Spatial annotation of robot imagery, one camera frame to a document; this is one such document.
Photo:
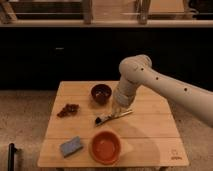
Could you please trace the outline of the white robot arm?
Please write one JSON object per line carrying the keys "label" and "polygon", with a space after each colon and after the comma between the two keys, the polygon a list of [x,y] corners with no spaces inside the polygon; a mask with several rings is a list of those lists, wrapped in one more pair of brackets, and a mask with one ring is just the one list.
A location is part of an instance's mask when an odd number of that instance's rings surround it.
{"label": "white robot arm", "polygon": [[128,108],[135,99],[137,89],[143,85],[173,100],[213,127],[213,92],[156,72],[147,55],[123,59],[119,64],[119,72],[121,77],[113,93],[114,102],[119,107]]}

